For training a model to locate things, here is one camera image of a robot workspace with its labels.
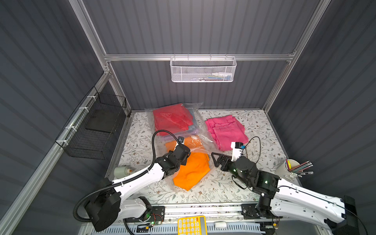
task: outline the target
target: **white wire basket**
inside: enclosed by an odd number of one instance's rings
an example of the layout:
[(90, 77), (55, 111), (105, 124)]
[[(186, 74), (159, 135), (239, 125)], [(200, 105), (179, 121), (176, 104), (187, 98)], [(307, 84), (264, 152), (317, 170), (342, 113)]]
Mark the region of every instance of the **white wire basket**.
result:
[(173, 82), (232, 82), (236, 69), (235, 57), (187, 56), (171, 57)]

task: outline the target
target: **red cloth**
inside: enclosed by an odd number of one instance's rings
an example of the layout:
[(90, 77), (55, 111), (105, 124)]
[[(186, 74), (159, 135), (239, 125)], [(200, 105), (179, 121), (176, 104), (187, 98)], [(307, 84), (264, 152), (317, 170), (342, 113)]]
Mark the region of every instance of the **red cloth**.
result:
[(245, 127), (232, 115), (211, 118), (205, 123), (221, 151), (231, 150), (231, 142), (248, 143)]
[[(193, 116), (183, 104), (170, 105), (153, 111), (155, 130), (168, 130), (177, 133), (189, 129), (193, 125)], [(168, 135), (160, 132), (157, 135)]]

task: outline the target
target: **mesh basket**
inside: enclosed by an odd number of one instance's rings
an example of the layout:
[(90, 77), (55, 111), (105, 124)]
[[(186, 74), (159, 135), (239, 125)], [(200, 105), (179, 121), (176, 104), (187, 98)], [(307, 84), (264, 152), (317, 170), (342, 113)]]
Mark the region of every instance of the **mesh basket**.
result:
[(208, 60), (170, 59), (173, 82), (232, 82), (236, 68), (235, 57)]
[(125, 97), (97, 93), (65, 139), (56, 142), (71, 157), (110, 159), (126, 119), (125, 108)]

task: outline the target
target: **small bottle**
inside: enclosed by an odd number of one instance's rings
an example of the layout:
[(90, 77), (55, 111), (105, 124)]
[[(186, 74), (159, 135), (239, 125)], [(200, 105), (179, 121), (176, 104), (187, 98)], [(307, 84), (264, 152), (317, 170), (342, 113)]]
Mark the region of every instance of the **small bottle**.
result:
[(124, 178), (132, 173), (133, 173), (132, 170), (126, 166), (116, 167), (114, 169), (114, 176), (118, 179)]

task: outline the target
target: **black wire basket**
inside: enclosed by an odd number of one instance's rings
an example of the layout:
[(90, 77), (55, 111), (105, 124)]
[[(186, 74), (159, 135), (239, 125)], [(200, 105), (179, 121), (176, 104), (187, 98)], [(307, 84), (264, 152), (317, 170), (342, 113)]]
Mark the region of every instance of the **black wire basket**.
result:
[(112, 158), (127, 117), (126, 98), (98, 92), (81, 109), (65, 139), (56, 143), (71, 157)]

